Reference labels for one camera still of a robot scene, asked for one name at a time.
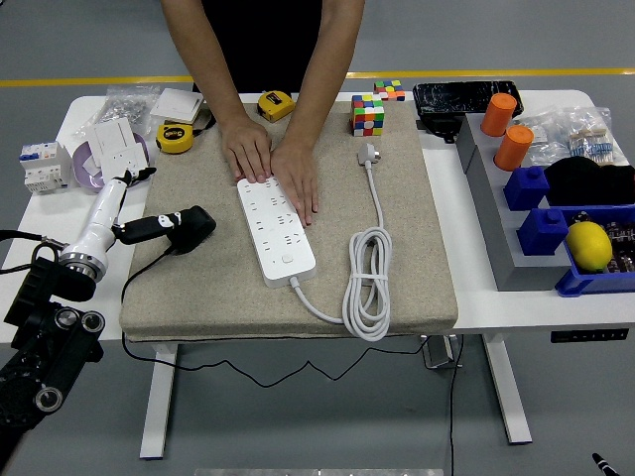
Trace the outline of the person's left hand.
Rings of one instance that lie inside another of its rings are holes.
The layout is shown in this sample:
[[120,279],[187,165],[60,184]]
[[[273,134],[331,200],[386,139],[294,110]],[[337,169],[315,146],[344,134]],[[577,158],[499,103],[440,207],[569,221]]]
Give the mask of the person's left hand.
[[283,140],[271,154],[271,168],[304,227],[318,212],[318,172],[313,149]]

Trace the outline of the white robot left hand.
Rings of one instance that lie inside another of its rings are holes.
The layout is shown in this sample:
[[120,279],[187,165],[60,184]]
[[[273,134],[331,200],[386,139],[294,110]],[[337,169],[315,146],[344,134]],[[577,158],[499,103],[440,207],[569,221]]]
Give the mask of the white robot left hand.
[[134,245],[166,236],[180,227],[185,220],[183,211],[118,223],[128,186],[155,171],[145,168],[133,174],[126,170],[112,178],[95,199],[79,237],[63,249],[60,263],[99,282],[108,268],[107,251],[117,240]]

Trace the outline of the person's right hand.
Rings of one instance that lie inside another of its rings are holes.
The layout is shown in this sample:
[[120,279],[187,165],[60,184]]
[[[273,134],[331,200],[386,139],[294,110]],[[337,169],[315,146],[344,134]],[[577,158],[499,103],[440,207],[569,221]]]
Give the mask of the person's right hand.
[[271,175],[271,139],[263,126],[247,117],[219,124],[222,153],[235,181],[264,182]]

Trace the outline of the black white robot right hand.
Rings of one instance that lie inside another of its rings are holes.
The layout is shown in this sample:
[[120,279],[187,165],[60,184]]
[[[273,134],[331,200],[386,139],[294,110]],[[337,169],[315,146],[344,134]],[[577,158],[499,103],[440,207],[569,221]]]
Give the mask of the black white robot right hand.
[[604,476],[619,476],[619,473],[600,454],[593,452],[591,457]]

